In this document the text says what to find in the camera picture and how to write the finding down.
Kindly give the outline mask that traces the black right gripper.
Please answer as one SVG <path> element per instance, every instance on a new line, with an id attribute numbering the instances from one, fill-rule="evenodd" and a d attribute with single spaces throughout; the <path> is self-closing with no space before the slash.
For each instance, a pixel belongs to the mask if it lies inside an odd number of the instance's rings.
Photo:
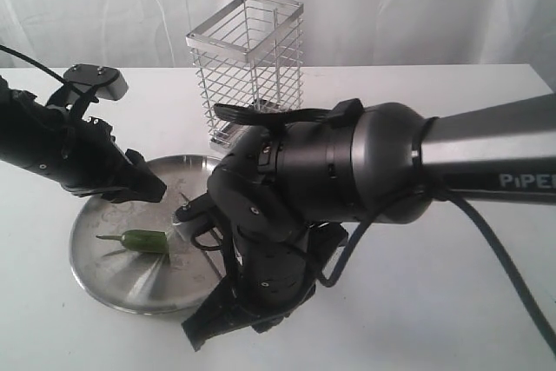
<path id="1" fill-rule="evenodd" d="M 310 227 L 289 242 L 249 237 L 236 229 L 232 279 L 222 279 L 182 323 L 191 347 L 200 350 L 207 340 L 241 328 L 280 324 L 312 297 L 315 272 L 347 238 L 339 223 Z"/>

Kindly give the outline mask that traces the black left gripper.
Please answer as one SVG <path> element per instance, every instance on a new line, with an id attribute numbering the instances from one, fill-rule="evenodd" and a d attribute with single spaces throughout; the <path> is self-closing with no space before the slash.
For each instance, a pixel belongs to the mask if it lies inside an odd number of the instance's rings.
<path id="1" fill-rule="evenodd" d="M 142 154 L 121 149 L 112 126 L 94 117 L 58 130 L 25 169 L 59 183 L 72 195 L 99 195 L 114 204 L 158 203 L 167 190 Z"/>

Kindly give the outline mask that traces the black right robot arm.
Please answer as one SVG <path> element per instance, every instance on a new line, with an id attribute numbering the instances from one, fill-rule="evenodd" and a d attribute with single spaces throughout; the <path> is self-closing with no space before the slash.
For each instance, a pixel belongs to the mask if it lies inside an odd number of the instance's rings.
<path id="1" fill-rule="evenodd" d="M 192 240 L 217 229 L 225 274 L 183 324 L 199 349 L 218 335 L 263 333 L 333 287 L 368 228 L 408 224 L 431 202 L 464 212 L 494 252 L 549 347 L 555 332 L 472 201 L 555 201 L 555 96 L 425 118 L 400 103 L 259 113 L 218 103 L 245 134 L 206 192 L 178 209 Z"/>

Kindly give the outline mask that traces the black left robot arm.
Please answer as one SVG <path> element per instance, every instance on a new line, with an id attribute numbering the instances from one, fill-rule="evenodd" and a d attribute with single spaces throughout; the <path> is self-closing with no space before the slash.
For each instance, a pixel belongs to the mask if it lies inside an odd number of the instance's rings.
<path id="1" fill-rule="evenodd" d="M 1 160 L 53 182 L 74 196 L 112 203 L 160 202 L 167 190 L 143 156 L 122 151 L 112 126 L 72 119 L 1 80 Z"/>

